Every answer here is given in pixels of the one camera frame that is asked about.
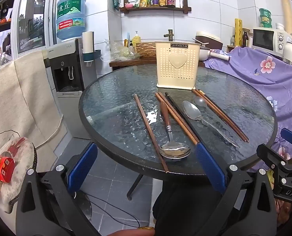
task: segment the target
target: textured glass tabletop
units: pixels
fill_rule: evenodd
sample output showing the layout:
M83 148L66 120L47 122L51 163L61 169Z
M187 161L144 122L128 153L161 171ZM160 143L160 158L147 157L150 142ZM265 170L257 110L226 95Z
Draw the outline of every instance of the textured glass tabletop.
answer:
M84 125L92 138L97 139L99 135L107 143L119 147L123 151L120 156L124 159L125 155L130 153L141 158L138 159L141 166L147 166L148 161L160 166L134 94L140 99L159 146L167 143L169 138L155 92L164 94L167 91L180 108L183 100L194 103L194 94L189 90L160 89L156 84L156 65L126 67L95 81L83 93L79 102L80 116L89 122ZM221 129L240 146L235 148L200 121L190 120L205 145L223 157L227 163L239 162L256 154L257 146L267 144L271 139L274 131L274 112L270 103L250 85L225 73L199 67L195 86L216 102L250 140L250 143L243 142L210 109L198 107L204 119ZM187 173L191 169L193 173L197 172L200 165L195 157L194 144L173 118L171 124L175 140L188 144L192 151L187 158L179 161L167 160L168 167L171 165L178 173L182 173L183 169Z

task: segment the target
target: silver bolt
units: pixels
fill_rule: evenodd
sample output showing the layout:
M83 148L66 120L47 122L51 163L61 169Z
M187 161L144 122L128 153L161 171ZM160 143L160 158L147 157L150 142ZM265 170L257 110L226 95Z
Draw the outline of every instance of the silver bolt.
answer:
M229 168L232 171L237 171L238 170L238 167L236 165L234 165L234 164L230 165Z
M55 169L56 169L56 171L62 171L64 169L64 166L63 165L57 165Z
M259 169L259 173L260 173L261 175L265 175L266 171L265 171L264 169Z
M28 174L28 175L32 175L33 172L34 172L34 169L29 169L29 170L27 171L27 174Z

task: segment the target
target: wooden spoon handle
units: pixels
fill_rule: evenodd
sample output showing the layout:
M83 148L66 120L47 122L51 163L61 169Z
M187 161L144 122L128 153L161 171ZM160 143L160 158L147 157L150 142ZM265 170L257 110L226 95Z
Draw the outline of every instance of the wooden spoon handle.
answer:
M166 123L166 127L171 126L170 119L168 115L168 108L165 102L160 103L161 115L164 117L164 122Z

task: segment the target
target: brown wooden chopstick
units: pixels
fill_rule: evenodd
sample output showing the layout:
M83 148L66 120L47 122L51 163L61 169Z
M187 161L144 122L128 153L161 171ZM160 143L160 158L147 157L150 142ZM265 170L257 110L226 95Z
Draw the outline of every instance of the brown wooden chopstick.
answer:
M235 126L235 124L233 124L232 121L228 117L226 117L210 100L208 100L203 94L199 93L197 90L192 89L192 92L200 98L203 98L206 104L210 107L210 109L212 109L218 117L223 119L243 141L249 142L243 135L243 133Z
M161 162L161 164L162 164L162 166L163 166L163 168L164 168L164 171L165 171L166 173L169 173L169 169L168 169L168 167L167 167L167 164L166 164L166 162L164 161L164 159L162 158L162 156L161 156L161 154L160 154L160 152L159 152L159 146L158 146L158 143L157 143L157 141L156 141L155 135L153 134L153 131L152 131L152 129L151 129L149 123L148 123L148 120L147 120L147 118L146 118L146 115L145 115L144 109L143 109L143 107L142 107L142 105L141 105L141 103L140 103L140 101L139 101L139 98L138 98L137 94L134 94L134 97L135 97L135 100L136 100L137 106L138 106L138 108L139 108L139 111L140 111L141 114L142 114L143 120L144 120L144 122L145 122L146 128L147 128L148 133L149 133L149 136L150 136L151 140L153 141L153 145L155 146L155 150L156 150L156 153L157 153L157 157L159 158L159 160L160 160L160 162Z
M177 123L181 126L181 128L184 130L185 134L190 138L190 140L195 145L197 143L199 143L199 140L195 136L193 131L190 129L190 127L187 125L187 123L183 120L183 118L176 112L176 110L173 108L173 106L167 101L167 99L162 95L162 93L158 92L158 93L155 93L155 95L156 95L156 98L160 102L166 103L169 113L177 121Z
M207 96L202 90L197 90L199 93L201 93L202 95L205 96L205 98L207 98L210 102L212 102L214 104L214 106L216 106L230 121L232 121L232 123L238 128L238 130L243 134L243 136L246 138L247 141L249 141L249 138L246 136L246 134L244 134L244 132L242 131L242 129L240 129L240 127L228 116L228 114L226 114L225 111L223 111L212 99L209 98L209 96Z

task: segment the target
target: brown faucet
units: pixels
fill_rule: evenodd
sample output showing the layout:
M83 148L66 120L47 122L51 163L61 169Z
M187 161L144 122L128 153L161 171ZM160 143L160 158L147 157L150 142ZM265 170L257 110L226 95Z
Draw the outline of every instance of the brown faucet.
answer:
M164 34L164 37L169 37L169 42L173 42L174 34L172 33L172 29L169 29L168 31L169 31L169 33L168 34Z

